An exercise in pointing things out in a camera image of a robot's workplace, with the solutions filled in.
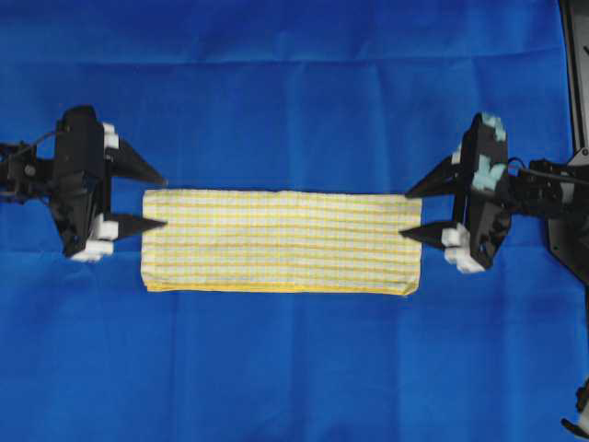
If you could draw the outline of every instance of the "towel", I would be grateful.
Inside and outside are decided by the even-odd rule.
[[[406,296],[421,245],[398,232],[421,222],[400,195],[208,190],[148,191],[149,291],[361,292]]]

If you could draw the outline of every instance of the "plaid pattern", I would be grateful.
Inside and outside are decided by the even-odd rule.
[[[150,291],[365,292],[408,295],[421,245],[422,203],[399,195],[148,191],[144,234]]]

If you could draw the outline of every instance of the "light blue sticker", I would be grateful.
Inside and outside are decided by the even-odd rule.
[[[506,167],[504,164],[496,164],[491,167],[491,159],[489,157],[484,155],[479,156],[479,170],[477,170],[472,179],[472,187],[480,192],[486,190],[495,192],[497,182],[501,179]]]

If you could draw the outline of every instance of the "robotic arm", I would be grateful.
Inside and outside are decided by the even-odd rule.
[[[37,157],[37,145],[55,136],[53,159]],[[64,255],[96,262],[113,252],[113,242],[166,223],[110,210],[111,178],[165,185],[166,181],[120,138],[99,122],[94,109],[67,110],[56,130],[32,144],[0,144],[0,203],[39,199],[49,206]]]

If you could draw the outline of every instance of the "blue cloth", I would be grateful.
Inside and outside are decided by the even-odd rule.
[[[91,103],[171,187],[403,192],[477,111],[524,160],[572,152],[556,0],[3,2],[0,21],[1,140]],[[117,180],[114,208],[143,190]],[[536,219],[483,274],[425,250],[407,299],[150,294],[138,238],[86,265],[41,204],[0,220],[2,440],[571,440],[583,287]]]

